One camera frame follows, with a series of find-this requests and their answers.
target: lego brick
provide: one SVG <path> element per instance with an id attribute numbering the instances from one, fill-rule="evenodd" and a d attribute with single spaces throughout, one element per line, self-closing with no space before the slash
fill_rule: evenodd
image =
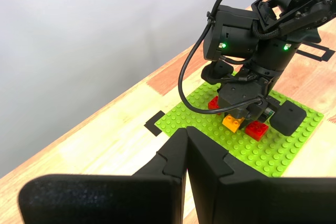
<path id="1" fill-rule="evenodd" d="M 265 123 L 260 123 L 258 121 L 251 122 L 245 128 L 245 133 L 252 137 L 256 141 L 260 141 L 260 139 L 266 134 L 268 131 L 268 126 Z"/>
<path id="2" fill-rule="evenodd" d="M 219 85 L 202 84 L 187 99 L 200 109 L 207 109 L 209 101 L 217 95 Z M 302 148 L 309 136 L 323 119 L 323 114 L 308 108 L 292 99 L 272 91 L 270 95 L 278 99 L 281 104 L 286 100 L 303 108 L 307 117 L 292 136 L 284 136 L 265 123 L 269 130 L 260 142 L 244 133 L 244 130 L 231 132 L 222 125 L 224 114 L 203 115 L 197 114 L 181 102 L 165 116 L 156 122 L 165 134 L 172 136 L 181 127 L 194 126 L 215 142 L 229 150 L 229 152 L 245 164 L 262 172 L 269 177 L 280 177 L 290 162 Z"/>
<path id="3" fill-rule="evenodd" d="M 231 115 L 224 117 L 222 124 L 231 130 L 233 133 L 236 133 L 237 129 L 240 127 L 245 118 L 235 119 Z"/>
<path id="4" fill-rule="evenodd" d="M 218 96 L 215 96 L 211 101 L 209 101 L 209 103 L 208 103 L 208 109 L 210 109 L 210 110 L 219 109 L 219 106 L 218 106 Z"/>

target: black plastic housing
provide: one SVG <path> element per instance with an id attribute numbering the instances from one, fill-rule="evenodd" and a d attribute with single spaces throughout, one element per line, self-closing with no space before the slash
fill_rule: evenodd
<path id="1" fill-rule="evenodd" d="M 270 118 L 269 123 L 285 136 L 291 136 L 306 118 L 307 113 L 291 101 L 286 101 Z"/>
<path id="2" fill-rule="evenodd" d="M 221 55 L 248 58 L 255 51 L 259 39 L 251 33 L 254 12 L 219 6 L 213 23 L 203 43 L 204 59 L 217 61 Z"/>

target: black corner marker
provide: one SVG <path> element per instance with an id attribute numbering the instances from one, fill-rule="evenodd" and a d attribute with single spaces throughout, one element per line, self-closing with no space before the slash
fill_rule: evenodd
<path id="1" fill-rule="evenodd" d="M 155 123 L 165 115 L 165 113 L 163 113 L 161 110 L 155 114 L 155 116 L 153 116 L 152 118 L 150 118 L 146 123 L 145 123 L 145 127 L 153 133 L 154 136 L 158 136 L 162 131 L 156 127 Z"/>
<path id="2" fill-rule="evenodd" d="M 303 44 L 307 45 L 307 46 L 310 46 L 310 47 L 313 47 L 313 48 L 316 48 L 316 49 L 320 49 L 322 51 L 324 51 L 325 53 L 322 55 L 322 57 L 319 57 L 317 55 L 313 55 L 309 52 L 305 52 L 305 51 L 302 51 L 302 50 L 298 50 L 297 53 L 300 54 L 300 55 L 303 55 L 303 56 L 306 56 L 310 59 L 313 59 L 313 60 L 317 60 L 317 61 L 328 61 L 330 60 L 330 58 L 335 54 L 335 51 L 334 50 L 331 50 L 330 48 L 328 47 L 324 47 L 324 46 L 321 46 L 321 45 L 318 45 L 318 44 L 315 44 L 315 43 L 311 43 L 311 42 L 304 42 Z"/>

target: green lego baseplate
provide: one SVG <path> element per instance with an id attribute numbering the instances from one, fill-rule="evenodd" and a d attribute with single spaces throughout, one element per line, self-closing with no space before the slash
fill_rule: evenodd
<path id="1" fill-rule="evenodd" d="M 210 85 L 204 83 L 191 93 L 187 99 L 191 105 L 200 109 L 207 109 L 209 101 L 217 95 L 216 91 L 218 88 L 219 84 Z M 271 91 L 270 95 L 279 100 L 281 104 L 289 100 L 306 111 L 307 117 L 292 136 L 282 135 L 273 129 L 269 124 L 269 120 L 267 120 L 265 123 L 269 126 L 269 130 L 257 142 L 245 134 L 244 129 L 233 133 L 223 126 L 224 114 L 197 114 L 187 109 L 182 102 L 160 118 L 155 125 L 168 136 L 172 136 L 178 128 L 194 126 L 222 147 L 229 150 L 232 155 L 245 164 L 266 176 L 280 177 L 322 121 L 323 114 L 276 91 Z"/>

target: robotic arm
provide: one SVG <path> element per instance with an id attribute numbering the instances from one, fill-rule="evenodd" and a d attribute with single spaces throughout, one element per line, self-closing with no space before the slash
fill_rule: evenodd
<path id="1" fill-rule="evenodd" d="M 236 119 L 244 118 L 240 127 L 273 115 L 272 127 L 291 135 L 306 117 L 305 111 L 290 101 L 280 105 L 268 94 L 303 42 L 321 42 L 317 28 L 336 17 L 336 0 L 257 0 L 252 11 L 223 6 L 221 1 L 207 14 L 207 26 L 182 67 L 178 85 L 182 101 L 197 113 L 229 112 Z M 281 10 L 279 17 L 275 7 Z M 212 61 L 202 78 L 221 84 L 217 110 L 192 107 L 182 91 L 184 71 L 202 40 L 204 58 Z M 232 65 L 243 65 L 235 76 Z"/>

